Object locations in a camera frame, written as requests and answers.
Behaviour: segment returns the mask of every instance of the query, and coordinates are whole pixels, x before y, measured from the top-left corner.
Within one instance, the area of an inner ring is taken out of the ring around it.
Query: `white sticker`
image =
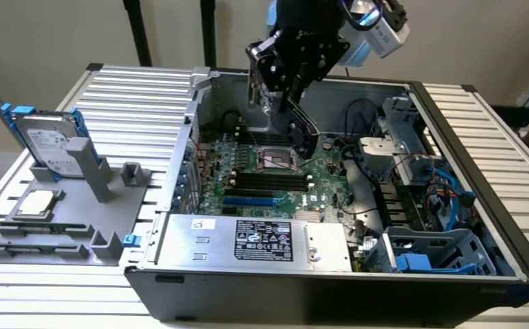
[[[217,220],[213,218],[196,218],[192,221],[193,230],[216,230]]]
[[[68,138],[54,130],[28,129],[36,152],[48,167],[64,176],[84,176],[78,161],[66,152]]]

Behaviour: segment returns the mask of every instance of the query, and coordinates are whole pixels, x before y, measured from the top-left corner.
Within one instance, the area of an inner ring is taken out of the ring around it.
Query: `green circuit board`
[[[333,203],[334,194],[342,200],[350,192],[348,178],[340,174],[341,149],[334,146],[324,149],[322,143],[332,140],[325,137],[320,140],[312,160],[298,159],[290,147],[241,145],[228,140],[226,136],[212,143],[212,152],[205,155],[204,159],[200,214],[230,215],[222,213],[224,199],[228,197],[225,190],[234,188],[230,179],[232,171],[237,169],[244,173],[312,175],[314,183],[309,191],[273,191],[276,200],[273,207],[236,206],[237,216],[289,219],[296,218],[296,213],[300,211],[312,211],[320,213],[324,222],[352,222],[349,215],[341,213],[344,217],[338,217],[338,208]],[[290,155],[290,164],[262,160],[269,157],[268,155],[272,155],[272,159],[276,156],[285,157],[285,160]],[[212,167],[214,167],[214,177],[210,175]]]

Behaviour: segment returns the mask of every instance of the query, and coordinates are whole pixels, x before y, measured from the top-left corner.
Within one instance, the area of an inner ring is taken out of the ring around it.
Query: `black pole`
[[[148,33],[145,32],[144,13],[140,0],[124,0],[125,9],[129,13],[130,29],[136,39],[138,62],[141,66],[153,66],[149,51]]]
[[[204,60],[205,65],[217,67],[217,0],[202,0],[202,38],[204,38]]]

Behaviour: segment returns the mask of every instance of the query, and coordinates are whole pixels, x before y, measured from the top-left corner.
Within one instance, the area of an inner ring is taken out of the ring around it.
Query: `white wall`
[[[353,74],[475,84],[511,103],[529,85],[529,0],[403,0],[412,36]],[[142,0],[156,65],[204,63],[200,0]],[[218,65],[246,67],[269,0],[218,0]],[[0,0],[0,96],[56,107],[90,62],[137,65],[121,0]],[[334,73],[344,75],[344,70]]]

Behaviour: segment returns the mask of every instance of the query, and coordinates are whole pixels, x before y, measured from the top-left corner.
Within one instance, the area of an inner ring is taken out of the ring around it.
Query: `robotic arm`
[[[249,103],[257,105],[261,100],[273,127],[304,159],[316,151],[318,129],[301,109],[301,95],[314,80],[324,80],[350,49],[349,40],[338,34],[345,23],[383,58],[409,35],[407,12],[397,0],[357,1],[354,6],[353,2],[278,0],[270,37],[246,47],[252,61]],[[375,6],[361,12],[365,4]]]

